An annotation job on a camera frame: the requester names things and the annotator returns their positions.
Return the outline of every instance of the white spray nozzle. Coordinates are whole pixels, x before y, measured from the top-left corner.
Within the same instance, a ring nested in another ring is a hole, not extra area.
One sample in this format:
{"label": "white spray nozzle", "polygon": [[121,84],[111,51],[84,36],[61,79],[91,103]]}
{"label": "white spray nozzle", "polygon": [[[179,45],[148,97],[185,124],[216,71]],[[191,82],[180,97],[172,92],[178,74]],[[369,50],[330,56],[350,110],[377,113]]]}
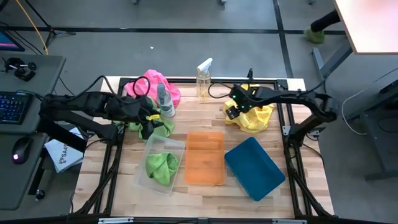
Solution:
{"label": "white spray nozzle", "polygon": [[205,71],[209,70],[209,67],[210,67],[212,61],[213,61],[213,59],[209,58],[209,59],[205,60],[205,62],[203,62],[199,66],[197,66],[198,72],[205,72]]}

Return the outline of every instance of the orange tray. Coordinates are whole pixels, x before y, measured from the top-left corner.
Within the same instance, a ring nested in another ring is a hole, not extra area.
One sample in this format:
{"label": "orange tray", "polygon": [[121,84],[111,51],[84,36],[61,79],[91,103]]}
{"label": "orange tray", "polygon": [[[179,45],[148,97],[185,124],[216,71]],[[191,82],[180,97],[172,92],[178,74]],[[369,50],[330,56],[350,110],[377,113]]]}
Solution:
{"label": "orange tray", "polygon": [[186,184],[224,184],[223,133],[189,132],[185,153]]}

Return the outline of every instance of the pink towel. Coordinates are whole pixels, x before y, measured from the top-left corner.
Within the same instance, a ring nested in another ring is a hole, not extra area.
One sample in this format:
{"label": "pink towel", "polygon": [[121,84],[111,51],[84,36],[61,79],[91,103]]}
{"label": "pink towel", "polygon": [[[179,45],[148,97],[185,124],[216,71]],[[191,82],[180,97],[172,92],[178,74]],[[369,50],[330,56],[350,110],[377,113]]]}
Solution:
{"label": "pink towel", "polygon": [[[150,81],[150,90],[148,92],[148,96],[151,97],[153,100],[155,100],[156,103],[158,103],[157,85],[159,83],[163,83],[165,89],[172,95],[174,107],[176,107],[180,103],[180,98],[181,98],[180,90],[174,84],[169,84],[167,79],[160,72],[150,69],[144,74],[144,76],[147,77]],[[132,90],[132,85],[133,83],[128,83],[124,86],[124,89],[127,91],[127,93],[130,96],[136,96]],[[148,89],[147,80],[141,78],[140,80],[137,81],[135,91],[138,95],[145,94],[147,89]]]}

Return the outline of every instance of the yellow towel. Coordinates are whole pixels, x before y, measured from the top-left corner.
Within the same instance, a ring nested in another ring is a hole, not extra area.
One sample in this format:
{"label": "yellow towel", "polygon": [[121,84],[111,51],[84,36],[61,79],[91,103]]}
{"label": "yellow towel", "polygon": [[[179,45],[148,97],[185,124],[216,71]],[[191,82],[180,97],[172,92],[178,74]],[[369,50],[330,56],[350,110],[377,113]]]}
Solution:
{"label": "yellow towel", "polygon": [[[248,85],[243,84],[242,88],[247,90]],[[231,106],[236,106],[235,101],[229,100],[224,104],[224,114],[225,110],[230,108]],[[255,107],[247,113],[241,113],[237,118],[235,119],[229,119],[228,116],[225,118],[225,123],[226,124],[233,124],[236,123],[241,127],[242,131],[245,131],[247,133],[252,133],[256,134],[259,133],[263,130],[265,130],[268,127],[268,121],[269,118],[271,117],[272,110],[274,109],[274,105],[267,105],[263,106],[262,108]]]}

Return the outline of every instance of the spray bottle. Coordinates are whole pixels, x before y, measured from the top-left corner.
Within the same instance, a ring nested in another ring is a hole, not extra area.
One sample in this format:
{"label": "spray bottle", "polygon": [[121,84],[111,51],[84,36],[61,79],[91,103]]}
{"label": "spray bottle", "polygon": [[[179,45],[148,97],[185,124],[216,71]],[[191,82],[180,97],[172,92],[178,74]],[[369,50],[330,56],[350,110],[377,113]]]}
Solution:
{"label": "spray bottle", "polygon": [[157,85],[157,99],[160,106],[160,115],[171,118],[175,115],[172,95],[165,89],[164,84]]}
{"label": "spray bottle", "polygon": [[197,67],[197,96],[201,99],[208,97],[208,89],[210,86],[209,67],[213,59],[209,58]]}

